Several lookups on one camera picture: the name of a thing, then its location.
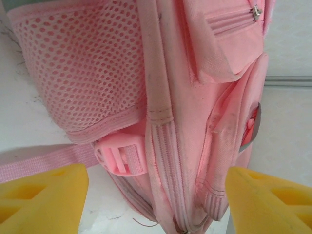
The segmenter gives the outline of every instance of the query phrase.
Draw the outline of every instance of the pink mesh side pocket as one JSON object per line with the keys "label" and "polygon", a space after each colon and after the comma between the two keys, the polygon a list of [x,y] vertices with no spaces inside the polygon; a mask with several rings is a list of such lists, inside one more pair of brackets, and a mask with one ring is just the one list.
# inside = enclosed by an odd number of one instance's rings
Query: pink mesh side pocket
{"label": "pink mesh side pocket", "polygon": [[146,108],[136,0],[91,2],[9,12],[49,114],[75,143],[135,124]]}

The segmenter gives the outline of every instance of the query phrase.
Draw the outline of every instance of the pink plastic buckle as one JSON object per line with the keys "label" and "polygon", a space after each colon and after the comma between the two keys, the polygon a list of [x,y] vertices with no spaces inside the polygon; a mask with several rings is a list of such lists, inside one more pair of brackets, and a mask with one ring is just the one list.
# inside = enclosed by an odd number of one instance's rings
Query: pink plastic buckle
{"label": "pink plastic buckle", "polygon": [[141,135],[113,133],[95,144],[95,155],[110,173],[124,177],[139,176],[147,173],[144,142]]}

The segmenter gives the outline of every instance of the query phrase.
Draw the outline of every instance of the pink strap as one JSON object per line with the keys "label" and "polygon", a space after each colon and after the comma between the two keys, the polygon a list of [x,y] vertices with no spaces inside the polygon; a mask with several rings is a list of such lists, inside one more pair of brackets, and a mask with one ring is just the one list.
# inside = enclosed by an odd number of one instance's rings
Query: pink strap
{"label": "pink strap", "polygon": [[91,144],[74,145],[46,155],[29,158],[24,161],[0,165],[0,183],[30,176],[53,168],[72,163],[83,163],[91,167],[98,164]]}

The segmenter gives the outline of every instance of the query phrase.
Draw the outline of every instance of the front pocket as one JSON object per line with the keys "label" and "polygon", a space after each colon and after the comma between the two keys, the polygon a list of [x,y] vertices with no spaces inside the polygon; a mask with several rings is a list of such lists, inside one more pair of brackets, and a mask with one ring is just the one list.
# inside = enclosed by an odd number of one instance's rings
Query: front pocket
{"label": "front pocket", "polygon": [[195,7],[197,14],[191,1],[184,2],[195,73],[201,83],[234,82],[263,52],[262,24],[258,20],[262,11],[247,0],[242,2],[233,9],[220,3],[220,9],[227,11],[220,13],[205,13],[205,9]]}
{"label": "front pocket", "polygon": [[212,18],[207,16],[207,23],[233,74],[246,70],[263,52],[262,29],[253,9],[247,8]]}
{"label": "front pocket", "polygon": [[198,174],[197,197],[214,220],[220,220],[227,208],[226,174],[236,164],[246,125],[258,107],[267,66],[268,56],[262,54],[239,81],[229,85],[208,118],[201,159],[207,164]]}

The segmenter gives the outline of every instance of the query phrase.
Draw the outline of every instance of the white floor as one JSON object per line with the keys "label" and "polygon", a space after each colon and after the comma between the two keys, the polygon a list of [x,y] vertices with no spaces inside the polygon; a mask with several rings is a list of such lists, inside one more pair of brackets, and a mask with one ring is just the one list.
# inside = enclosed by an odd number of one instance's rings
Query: white floor
{"label": "white floor", "polygon": [[[5,21],[0,22],[0,164],[70,144],[65,132],[49,118],[28,75],[21,48]],[[89,190],[79,233],[164,233],[160,225],[144,227],[133,220],[153,225],[128,207],[100,165],[89,168],[88,174]],[[222,222],[213,223],[207,233],[225,234],[229,214]]]}

